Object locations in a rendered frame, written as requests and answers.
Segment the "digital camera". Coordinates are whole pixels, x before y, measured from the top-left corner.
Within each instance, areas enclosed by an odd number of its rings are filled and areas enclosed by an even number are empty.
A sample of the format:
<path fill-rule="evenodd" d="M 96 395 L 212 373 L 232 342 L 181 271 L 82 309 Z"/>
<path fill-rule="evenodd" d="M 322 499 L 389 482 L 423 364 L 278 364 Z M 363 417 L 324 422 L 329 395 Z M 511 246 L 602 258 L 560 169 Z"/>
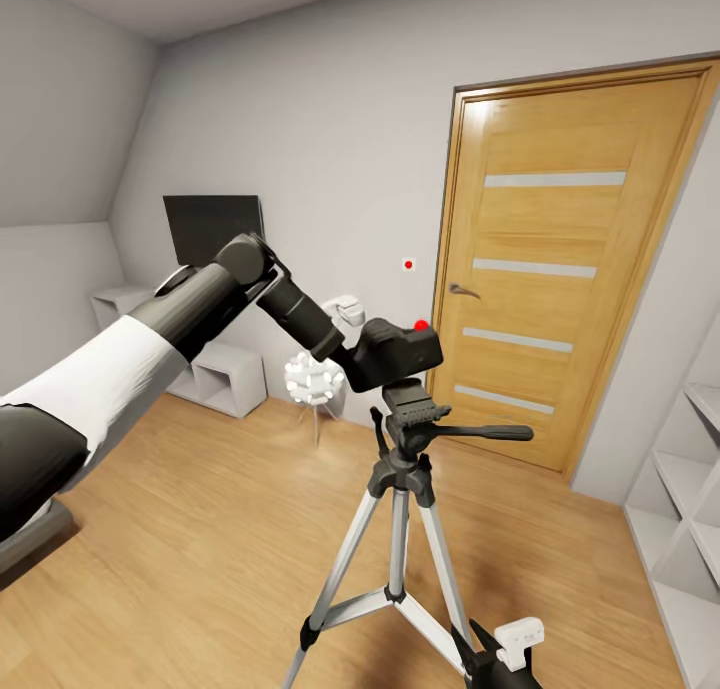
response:
<path fill-rule="evenodd" d="M 362 325 L 357 345 L 347 351 L 365 373 L 360 379 L 344 371 L 357 394 L 444 363 L 437 331 L 423 319 L 403 330 L 385 318 L 371 318 Z"/>

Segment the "camera tripod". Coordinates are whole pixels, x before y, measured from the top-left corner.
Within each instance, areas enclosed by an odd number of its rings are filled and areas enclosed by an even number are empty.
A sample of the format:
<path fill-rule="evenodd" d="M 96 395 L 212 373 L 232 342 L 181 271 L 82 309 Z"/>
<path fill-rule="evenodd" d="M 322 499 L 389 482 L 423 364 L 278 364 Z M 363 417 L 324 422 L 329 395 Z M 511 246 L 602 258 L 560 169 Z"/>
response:
<path fill-rule="evenodd" d="M 395 607 L 426 637 L 464 676 L 466 689 L 472 688 L 472 676 L 467 674 L 455 641 L 405 589 L 406 553 L 409 529 L 409 494 L 415 493 L 423 522 L 436 562 L 443 594 L 451 622 L 474 650 L 464 606 L 446 547 L 444 532 L 435 506 L 431 486 L 432 464 L 424 451 L 432 439 L 449 436 L 476 436 L 493 440 L 531 441 L 533 429 L 527 425 L 485 425 L 483 427 L 438 426 L 448 416 L 451 406 L 437 406 L 415 375 L 382 385 L 382 397 L 389 407 L 386 429 L 395 448 L 390 450 L 382 431 L 383 414 L 376 406 L 370 409 L 381 461 L 373 466 L 371 481 L 366 487 L 357 515 L 333 564 L 329 577 L 314 607 L 300 631 L 300 646 L 280 689 L 291 689 L 295 676 L 321 632 L 362 618 L 379 610 Z M 331 606 L 334 595 L 344 578 L 356 549 L 364 536 L 385 490 L 393 487 L 390 572 L 388 584 L 372 592 Z"/>

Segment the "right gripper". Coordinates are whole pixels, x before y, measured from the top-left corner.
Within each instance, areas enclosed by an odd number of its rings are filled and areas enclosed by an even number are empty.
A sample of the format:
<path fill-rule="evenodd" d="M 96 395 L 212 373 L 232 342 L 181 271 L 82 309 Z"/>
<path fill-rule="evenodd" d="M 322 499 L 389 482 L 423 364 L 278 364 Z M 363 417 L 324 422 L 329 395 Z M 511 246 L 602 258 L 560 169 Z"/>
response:
<path fill-rule="evenodd" d="M 512 672 L 505 662 L 496 656 L 497 650 L 503 648 L 500 643 L 477 621 L 470 618 L 468 623 L 486 652 L 475 653 L 454 624 L 451 626 L 451 636 L 467 674 L 472 676 L 473 689 L 543 689 L 532 676 L 532 647 L 524 649 L 526 667 Z"/>

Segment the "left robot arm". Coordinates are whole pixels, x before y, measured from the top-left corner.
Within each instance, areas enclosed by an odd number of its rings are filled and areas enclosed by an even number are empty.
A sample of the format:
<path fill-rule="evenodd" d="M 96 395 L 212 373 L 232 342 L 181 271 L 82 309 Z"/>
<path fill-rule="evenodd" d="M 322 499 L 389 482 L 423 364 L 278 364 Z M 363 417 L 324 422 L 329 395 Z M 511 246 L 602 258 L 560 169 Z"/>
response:
<path fill-rule="evenodd" d="M 318 363 L 329 357 L 365 377 L 337 327 L 340 317 L 365 324 L 358 298 L 317 305 L 253 231 L 230 241 L 213 262 L 181 268 L 152 300 L 0 398 L 0 550 L 54 493 L 82 482 L 255 298 Z"/>

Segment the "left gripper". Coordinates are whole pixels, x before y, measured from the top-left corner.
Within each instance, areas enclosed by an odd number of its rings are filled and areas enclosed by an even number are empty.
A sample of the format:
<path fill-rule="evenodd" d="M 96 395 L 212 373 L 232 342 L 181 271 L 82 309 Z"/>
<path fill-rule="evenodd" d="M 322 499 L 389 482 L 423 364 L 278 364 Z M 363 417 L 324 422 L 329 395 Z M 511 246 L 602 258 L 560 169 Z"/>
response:
<path fill-rule="evenodd" d="M 304 295 L 298 304 L 278 321 L 305 350 L 320 364 L 328 357 L 341 365 L 342 371 L 348 370 L 357 378 L 364 378 L 365 373 L 355 359 L 343 346 L 345 336 L 333 324 L 328 313 L 317 305 L 309 295 Z"/>

